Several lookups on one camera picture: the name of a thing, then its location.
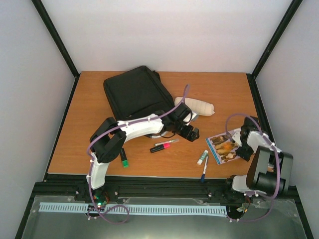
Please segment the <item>purple dog picture book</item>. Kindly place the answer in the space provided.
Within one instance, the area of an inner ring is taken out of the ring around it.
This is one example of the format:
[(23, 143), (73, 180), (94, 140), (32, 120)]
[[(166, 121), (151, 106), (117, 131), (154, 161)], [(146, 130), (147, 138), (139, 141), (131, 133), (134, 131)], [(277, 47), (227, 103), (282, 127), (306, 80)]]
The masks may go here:
[(206, 143), (218, 165), (239, 159), (235, 150), (239, 147), (227, 133), (206, 138)]

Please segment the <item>black student bag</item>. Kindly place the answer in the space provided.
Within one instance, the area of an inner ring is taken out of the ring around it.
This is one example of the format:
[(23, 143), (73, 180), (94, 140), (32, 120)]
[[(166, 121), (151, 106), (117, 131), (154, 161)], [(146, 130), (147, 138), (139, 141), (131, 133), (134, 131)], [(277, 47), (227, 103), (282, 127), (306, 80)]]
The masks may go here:
[(174, 107), (159, 73), (147, 66), (108, 78), (103, 88), (116, 120), (135, 120)]

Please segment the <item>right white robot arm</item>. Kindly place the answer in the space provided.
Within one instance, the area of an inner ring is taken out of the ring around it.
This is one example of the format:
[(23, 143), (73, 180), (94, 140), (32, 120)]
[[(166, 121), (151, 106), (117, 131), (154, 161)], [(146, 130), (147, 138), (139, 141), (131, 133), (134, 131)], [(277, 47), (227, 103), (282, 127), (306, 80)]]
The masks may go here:
[(286, 194), (293, 166), (293, 156), (283, 152), (272, 142), (264, 131), (262, 131), (258, 119), (243, 113), (235, 116), (244, 116), (244, 122), (238, 135), (229, 133), (228, 125), (226, 135), (233, 142), (239, 143), (235, 150), (236, 155), (249, 161), (253, 156), (248, 173), (244, 176), (234, 176), (231, 179), (231, 189), (251, 197), (264, 196), (276, 198)]

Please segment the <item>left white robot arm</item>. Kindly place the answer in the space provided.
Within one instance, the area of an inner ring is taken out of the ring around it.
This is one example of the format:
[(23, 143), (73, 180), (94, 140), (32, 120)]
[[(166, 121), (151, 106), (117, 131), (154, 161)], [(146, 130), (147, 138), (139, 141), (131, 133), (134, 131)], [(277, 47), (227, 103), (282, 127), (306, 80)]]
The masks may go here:
[(195, 113), (184, 103), (168, 112), (156, 111), (146, 117), (133, 120), (107, 118), (90, 138), (87, 154), (90, 169), (86, 176), (86, 194), (92, 200), (103, 197), (105, 175), (110, 162), (115, 160), (124, 144), (137, 137), (171, 131), (193, 142), (199, 139), (199, 129), (190, 125)]

